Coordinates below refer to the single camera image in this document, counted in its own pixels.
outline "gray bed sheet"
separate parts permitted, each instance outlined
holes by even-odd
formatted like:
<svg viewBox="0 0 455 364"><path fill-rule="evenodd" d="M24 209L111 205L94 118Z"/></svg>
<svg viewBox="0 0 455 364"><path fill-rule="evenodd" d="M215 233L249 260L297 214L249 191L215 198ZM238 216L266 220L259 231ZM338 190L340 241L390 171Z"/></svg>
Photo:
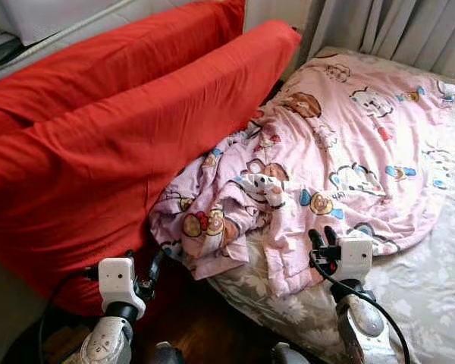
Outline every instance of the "gray bed sheet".
<svg viewBox="0 0 455 364"><path fill-rule="evenodd" d="M326 48L353 55L374 67L423 71L371 55ZM428 74L444 82L455 80ZM442 136L452 154L451 182L444 208L433 231L417 246L392 256L376 257L365 288L402 329L412 362L455 363L455 102ZM262 248L263 231L248 235L249 264L209 279L236 309L330 363L347 362L336 323L335 304L324 283L285 298L271 295ZM403 360L399 340L391 329L391 344Z"/></svg>

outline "gray curtain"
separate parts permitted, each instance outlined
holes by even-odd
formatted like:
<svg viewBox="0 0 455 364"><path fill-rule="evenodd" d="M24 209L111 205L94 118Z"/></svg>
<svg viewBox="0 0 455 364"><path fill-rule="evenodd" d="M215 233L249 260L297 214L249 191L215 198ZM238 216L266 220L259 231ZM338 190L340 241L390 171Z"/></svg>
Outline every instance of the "gray curtain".
<svg viewBox="0 0 455 364"><path fill-rule="evenodd" d="M324 46L455 77L455 0L312 0L299 64Z"/></svg>

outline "pink blanket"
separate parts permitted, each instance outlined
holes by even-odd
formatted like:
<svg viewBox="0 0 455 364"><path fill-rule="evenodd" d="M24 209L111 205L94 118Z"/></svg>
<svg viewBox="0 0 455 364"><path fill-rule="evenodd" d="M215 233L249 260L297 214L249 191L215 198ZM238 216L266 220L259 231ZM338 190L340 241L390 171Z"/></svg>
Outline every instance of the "pink blanket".
<svg viewBox="0 0 455 364"><path fill-rule="evenodd" d="M277 296L320 282L311 228L368 234L375 256L407 249L441 210L450 156L438 129L454 94L354 57L314 58L172 181L150 213L153 235L201 279L248 262L245 233L263 229Z"/></svg>

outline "black cable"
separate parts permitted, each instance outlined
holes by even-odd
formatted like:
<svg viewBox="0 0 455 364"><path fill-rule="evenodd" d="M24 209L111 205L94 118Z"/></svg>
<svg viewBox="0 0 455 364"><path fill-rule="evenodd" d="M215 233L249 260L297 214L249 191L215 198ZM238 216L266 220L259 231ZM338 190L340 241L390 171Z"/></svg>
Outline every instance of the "black cable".
<svg viewBox="0 0 455 364"><path fill-rule="evenodd" d="M51 296L49 297L49 300L47 301L47 304L45 305L44 311L42 312L42 316L40 316L40 323L39 323L39 333L38 333L38 340L39 340L39 362L40 364L44 364L44 352L42 351L42 332L44 330L44 321L46 320L46 315L49 312L49 310L52 307L52 304L54 303L55 297L58 295L59 291L61 288L72 278L76 276L84 276L86 270L81 270L81 271L72 271L68 275L66 275L64 278L61 279L59 284L55 286L54 290L52 291Z"/></svg>
<svg viewBox="0 0 455 364"><path fill-rule="evenodd" d="M404 363L405 364L410 364L411 363L410 362L410 350L408 349L408 344L406 343L406 340L405 340L405 338L403 336L403 332L401 332L401 330L398 327L397 323L393 320L393 318L389 315L389 313L387 313L386 310L383 309L382 306L379 303L375 302L374 300L372 300L371 298L367 297L366 295L357 292L356 290L352 289L351 287L347 286L346 284L333 279L330 275L325 273L324 270L322 269L322 267L315 260L315 258L313 256L313 250L310 250L309 256L310 256L310 259L313 261L315 269L317 269L317 272L323 278L325 278L326 280L330 281L332 284L336 284L338 286L341 286L343 289L348 290L352 294L355 294L361 300L365 300L367 303L370 303L371 305L373 305L376 309L379 310L380 313L383 314L383 316L389 321L389 323L391 324L393 329L396 331L396 334L397 334L397 336L399 337L399 339L401 341L401 346L403 347L403 354L404 354Z"/></svg>

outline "red pillow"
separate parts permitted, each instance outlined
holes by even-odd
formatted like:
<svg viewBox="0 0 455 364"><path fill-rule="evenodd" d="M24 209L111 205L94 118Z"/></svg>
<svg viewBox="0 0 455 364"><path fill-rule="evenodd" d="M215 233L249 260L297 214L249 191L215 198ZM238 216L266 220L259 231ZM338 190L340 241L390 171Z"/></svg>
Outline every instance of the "red pillow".
<svg viewBox="0 0 455 364"><path fill-rule="evenodd" d="M0 81L0 135L175 71L239 36L244 0L197 2L57 52Z"/></svg>
<svg viewBox="0 0 455 364"><path fill-rule="evenodd" d="M1 136L0 261L49 295L69 271L139 249L162 189L245 127L299 41L268 22L150 83ZM81 278L57 303L100 312Z"/></svg>

